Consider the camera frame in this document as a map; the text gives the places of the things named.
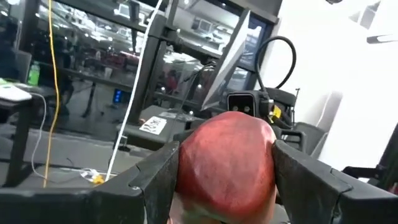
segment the white cable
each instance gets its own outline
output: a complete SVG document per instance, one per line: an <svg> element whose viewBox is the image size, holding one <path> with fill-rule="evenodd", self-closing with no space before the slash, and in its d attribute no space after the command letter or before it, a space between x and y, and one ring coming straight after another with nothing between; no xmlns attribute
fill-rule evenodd
<svg viewBox="0 0 398 224"><path fill-rule="evenodd" d="M323 119L323 116L325 115L326 107L328 106L328 103L329 103L329 100L330 100L332 94L333 94L333 92L331 91L328 95L328 98L326 99L325 105L323 105L321 116L319 117L319 120L316 125L317 127L319 126L319 124L321 123L321 120Z"/></svg>
<svg viewBox="0 0 398 224"><path fill-rule="evenodd" d="M130 111L131 111L132 101L134 99L134 95L136 94L138 79L139 79L140 74L141 74L142 58L144 58L144 52L145 52L145 49L146 49L146 44L147 44L147 40L148 40L149 30L150 30L150 27L152 26L152 23L153 23L153 21L155 19L155 16L157 15L157 12L159 11L159 8L160 8L161 4L162 4L162 0L158 0L158 2L156 4L156 7L155 7L155 9L154 9L154 11L153 11L153 13L152 13L152 15L150 17L150 21L148 23L148 26L147 26L147 29L145 31L145 34L144 34L144 40L142 41L142 45L144 47L142 48L141 56L139 57L137 75L136 75L136 78L134 80L134 85L132 86L132 92L131 92L129 105L127 106L126 114L124 115L124 119L123 119L122 126L121 126L119 134L118 134L118 138L116 140L116 144L113 147L113 153L112 153L111 161L109 162L108 171L106 172L105 181L109 180L109 177L110 177L111 172L112 172L114 158L116 157L116 153L117 153L118 148L119 148L120 140L121 140L122 135L123 135L124 127L126 126L127 118L129 117L129 114L130 114Z"/></svg>
<svg viewBox="0 0 398 224"><path fill-rule="evenodd" d="M36 154L37 148L39 147L40 140L42 139L43 126L44 126L44 122L45 122L45 117L47 116L47 103L46 103L45 98L44 98L43 95L38 94L38 93L30 93L30 94L31 95L35 95L35 96L39 96L43 100L43 104L44 104L43 120L42 120L42 123L40 125L39 136L38 136L37 141L36 141L35 149L33 150L33 153L32 153L32 159L30 160L30 165L32 166L32 170L33 170L33 172L36 175L38 175L39 177L45 179L44 175L42 175L42 174L40 174L40 173L38 173L36 171L34 159L35 159L35 154Z"/></svg>

